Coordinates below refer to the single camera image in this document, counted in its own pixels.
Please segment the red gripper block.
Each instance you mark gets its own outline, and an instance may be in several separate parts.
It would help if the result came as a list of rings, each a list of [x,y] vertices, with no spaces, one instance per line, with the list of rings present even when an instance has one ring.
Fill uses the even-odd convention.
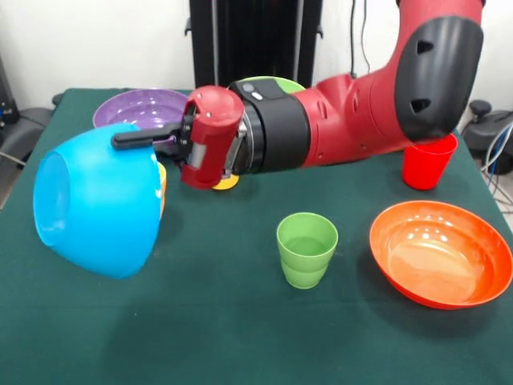
[[[192,148],[181,168],[181,181],[194,188],[212,188],[224,174],[244,105],[233,91],[209,85],[195,89],[187,106],[196,108],[192,126],[170,123],[161,128],[119,132],[112,136],[111,144],[118,150],[152,146],[159,162],[182,164],[184,157],[176,150],[189,143]]]

